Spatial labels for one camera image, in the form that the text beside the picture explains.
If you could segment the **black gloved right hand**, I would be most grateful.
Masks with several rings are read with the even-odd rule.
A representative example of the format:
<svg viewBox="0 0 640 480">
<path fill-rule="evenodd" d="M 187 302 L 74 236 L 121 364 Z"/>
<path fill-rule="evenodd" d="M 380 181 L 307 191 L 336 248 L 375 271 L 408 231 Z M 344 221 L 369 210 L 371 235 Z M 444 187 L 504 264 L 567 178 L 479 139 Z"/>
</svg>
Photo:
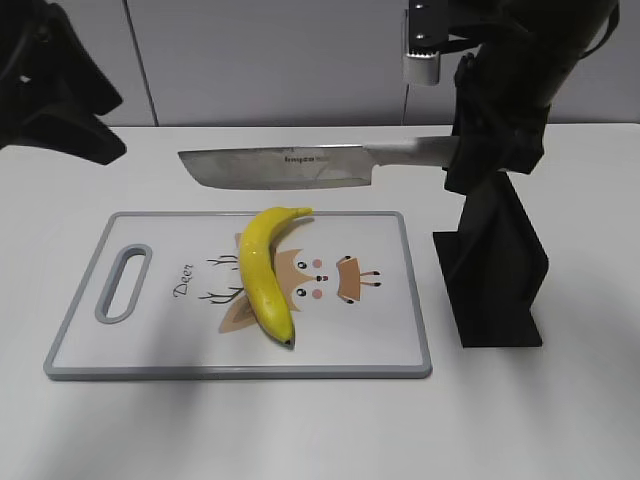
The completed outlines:
<svg viewBox="0 0 640 480">
<path fill-rule="evenodd" d="M 444 188 L 468 195 L 500 170 L 529 174 L 544 155 L 549 106 L 509 98 L 508 59 L 497 45 L 465 54 L 457 67 L 452 134 L 458 138 Z"/>
</svg>

